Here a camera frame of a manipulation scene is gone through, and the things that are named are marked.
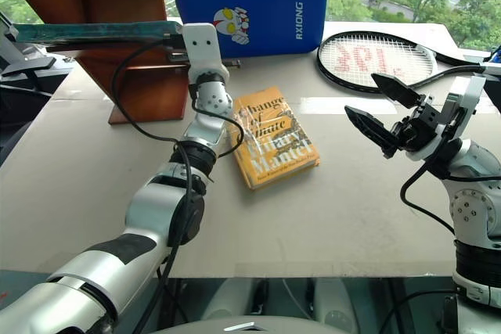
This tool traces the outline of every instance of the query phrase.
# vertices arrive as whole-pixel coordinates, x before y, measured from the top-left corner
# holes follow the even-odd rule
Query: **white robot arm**
[[[232,100],[225,91],[229,75],[221,62],[214,26],[185,25],[183,38],[192,64],[189,80],[194,106],[231,117]],[[0,311],[0,330],[16,334],[111,332],[169,256],[175,240],[182,239],[184,244],[197,234],[208,176],[224,132],[223,120],[198,113],[180,141],[191,164],[189,205],[185,205],[186,166],[176,150],[165,170],[134,195],[123,234],[91,246],[47,282]]]
[[[415,110],[390,131],[372,115],[347,106],[349,119],[387,158],[400,149],[411,160],[424,160],[421,169],[441,179],[449,194],[458,293],[445,320],[456,321],[455,333],[501,332],[501,164],[487,149],[460,139],[486,77],[458,77],[442,111],[431,106],[431,96],[395,77],[373,74],[373,79],[390,99]]]

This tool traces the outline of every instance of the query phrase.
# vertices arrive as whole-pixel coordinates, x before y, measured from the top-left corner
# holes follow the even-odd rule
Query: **blue case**
[[[183,23],[213,23],[224,58],[319,47],[326,0],[175,0]]]

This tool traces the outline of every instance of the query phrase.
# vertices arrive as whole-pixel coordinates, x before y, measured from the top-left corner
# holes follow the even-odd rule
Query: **table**
[[[325,36],[369,28],[461,58],[437,24],[326,23]],[[441,105],[451,83],[446,78],[420,91]],[[320,166],[252,192],[232,156],[219,160],[200,233],[181,248],[172,276],[451,275],[452,236],[398,198],[420,163],[404,153],[384,159],[342,106],[369,106],[387,126],[409,111],[330,84],[316,69],[314,52],[243,59],[241,69],[230,71],[228,90],[237,97],[272,85],[318,147]],[[492,131],[501,125],[499,113],[482,102],[465,136],[501,156],[501,135]],[[0,169],[0,270],[55,271],[88,246],[121,234],[128,202],[168,161],[172,145],[130,125],[110,126],[112,107],[77,68],[12,151]],[[145,127],[181,136],[193,119],[188,108],[184,120]],[[431,176],[409,197],[451,222],[445,189]]]

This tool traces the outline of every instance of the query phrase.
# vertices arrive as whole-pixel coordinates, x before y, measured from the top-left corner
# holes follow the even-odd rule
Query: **gray floor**
[[[0,309],[15,301],[17,297],[26,292],[30,287],[43,282],[46,278],[46,274],[0,271]],[[296,299],[303,304],[304,309],[307,309],[305,303],[306,279],[297,278],[288,279],[287,281]],[[155,286],[154,282],[155,280],[152,281],[146,292],[125,315],[115,331],[116,334],[127,334],[132,331],[134,324],[138,321],[142,313],[142,309],[144,309],[150,298]],[[182,281],[182,293],[179,297],[179,303],[182,305],[190,321],[200,319],[205,307],[222,282],[222,279],[216,278],[187,279]],[[413,293],[418,290],[451,287],[450,278],[407,278],[403,281],[394,280],[394,282],[396,285],[402,285],[400,297],[402,297],[402,294]],[[389,293],[388,281],[380,278],[345,278],[344,284],[347,287],[357,315],[359,332],[361,334],[378,333],[384,316],[391,309],[391,295]],[[405,331],[403,332],[405,334],[439,334],[440,331],[436,323],[441,315],[443,298],[442,295],[430,295],[418,297],[411,301],[409,307],[402,309],[402,319],[405,321]],[[304,317],[288,296],[280,279],[270,280],[266,314],[297,318]],[[158,309],[144,333],[155,330],[157,315]],[[177,316],[176,324],[182,321],[179,315]],[[387,331],[388,334],[391,332],[398,333],[395,320],[392,320],[391,329]]]

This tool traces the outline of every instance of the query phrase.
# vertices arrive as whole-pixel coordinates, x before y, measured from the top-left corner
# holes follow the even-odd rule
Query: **yellow book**
[[[319,164],[319,154],[274,86],[235,99],[233,117],[245,137],[234,152],[250,189]],[[232,145],[240,133],[233,128]]]

